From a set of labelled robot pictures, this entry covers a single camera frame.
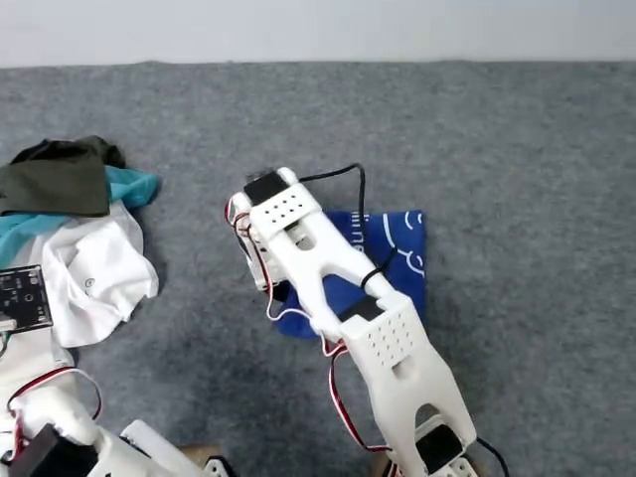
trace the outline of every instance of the gray carpet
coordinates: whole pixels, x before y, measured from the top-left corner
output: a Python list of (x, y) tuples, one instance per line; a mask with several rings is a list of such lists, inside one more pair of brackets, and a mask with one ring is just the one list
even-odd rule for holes
[[(372, 211), (428, 214), (428, 331), (516, 476), (636, 466), (636, 65), (145, 64), (0, 72), (0, 157), (96, 133), (163, 187), (163, 282), (80, 364), (102, 424), (214, 441), (242, 476), (365, 475), (316, 343), (263, 316), (222, 206), (243, 175), (365, 163)], [(356, 177), (312, 186), (353, 209)], [(366, 391), (343, 395), (369, 440)], [(472, 453), (501, 475), (481, 449)]]

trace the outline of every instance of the white plastic part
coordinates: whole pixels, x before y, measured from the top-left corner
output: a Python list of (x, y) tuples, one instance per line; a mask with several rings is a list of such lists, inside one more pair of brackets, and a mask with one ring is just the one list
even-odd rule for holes
[[(410, 298), (395, 291), (380, 273), (368, 281), (365, 291), (378, 298), (383, 313), (371, 321), (356, 315), (340, 322), (327, 304), (322, 278), (336, 274), (360, 285), (375, 266), (347, 243), (289, 169), (281, 168), (278, 174), (289, 185), (285, 191), (255, 207), (246, 194), (238, 193), (233, 197), (237, 213), (249, 214), (245, 226), (251, 224), (269, 270), (275, 268), (277, 280), (288, 279), (294, 286), (314, 331), (332, 342), (344, 340), (369, 387), (374, 417), (392, 448), (389, 457), (402, 475), (429, 475), (415, 447), (415, 417), (422, 406), (430, 404), (439, 411), (438, 418), (454, 431), (463, 450), (476, 438), (450, 369), (428, 341)], [(288, 230), (291, 225), (307, 236), (310, 246), (298, 246)], [(243, 242), (258, 284), (262, 273), (256, 256), (249, 240)], [(418, 431), (431, 429), (424, 425)], [(449, 473), (452, 462), (446, 466)]]
[(210, 459), (204, 470), (210, 474), (210, 477), (230, 477), (223, 461), (219, 459)]
[(394, 291), (380, 300), (385, 310), (372, 321), (359, 315), (341, 327), (351, 357), (369, 387), (378, 428), (393, 449), (392, 460), (404, 475), (427, 475), (415, 447), (415, 417), (425, 404), (434, 406), (461, 441), (476, 438), (448, 365), (432, 347), (412, 301)]
[(35, 437), (51, 423), (61, 437), (75, 444), (92, 445), (97, 439), (98, 426), (83, 405), (57, 386), (29, 391), (15, 398), (11, 407), (21, 412), (27, 437)]
[(135, 420), (128, 425), (121, 436), (145, 452), (153, 462), (168, 470), (171, 475), (180, 477), (204, 475), (203, 470), (192, 460), (142, 420)]
[(176, 477), (178, 474), (168, 471), (152, 461), (119, 437), (100, 429), (95, 443), (97, 464), (88, 477), (126, 476), (126, 477)]
[[(275, 261), (298, 293), (303, 309), (312, 317), (312, 329), (332, 342), (340, 338), (340, 320), (327, 304), (322, 279), (325, 275), (340, 275), (351, 283), (360, 285), (376, 267), (361, 251), (351, 247), (296, 176), (287, 168), (278, 173), (290, 186), (285, 191), (251, 207), (244, 193), (233, 197), (238, 212), (249, 212), (251, 228), (255, 230), (265, 248), (267, 262)], [(291, 224), (301, 228), (311, 246), (301, 249), (286, 230)], [(251, 251), (251, 244), (245, 241)], [(366, 285), (366, 291), (381, 297), (392, 291), (389, 282), (381, 275), (374, 275)]]
[(18, 327), (18, 322), (11, 318), (3, 318), (0, 315), (0, 332), (13, 331)]

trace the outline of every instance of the perforated plate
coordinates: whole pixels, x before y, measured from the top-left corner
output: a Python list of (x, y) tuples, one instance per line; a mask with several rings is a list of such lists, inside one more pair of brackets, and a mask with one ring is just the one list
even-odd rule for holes
[(413, 348), (413, 334), (419, 323), (408, 319), (408, 309), (398, 313), (384, 313), (374, 321), (368, 338), (381, 366), (392, 368)]
[(302, 184), (295, 184), (254, 207), (249, 214), (253, 227), (265, 241), (306, 215), (321, 211)]

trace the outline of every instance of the dark green cloth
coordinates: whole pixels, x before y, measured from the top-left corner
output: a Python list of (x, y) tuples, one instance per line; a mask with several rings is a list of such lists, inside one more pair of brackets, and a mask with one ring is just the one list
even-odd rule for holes
[(45, 139), (0, 168), (0, 215), (107, 216), (104, 165), (125, 167), (125, 160), (116, 146), (98, 136)]

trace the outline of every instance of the circuit board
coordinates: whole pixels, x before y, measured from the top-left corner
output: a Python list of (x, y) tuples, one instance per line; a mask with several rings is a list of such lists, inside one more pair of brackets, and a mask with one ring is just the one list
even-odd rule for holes
[(14, 320), (11, 333), (53, 326), (42, 268), (0, 270), (0, 321)]

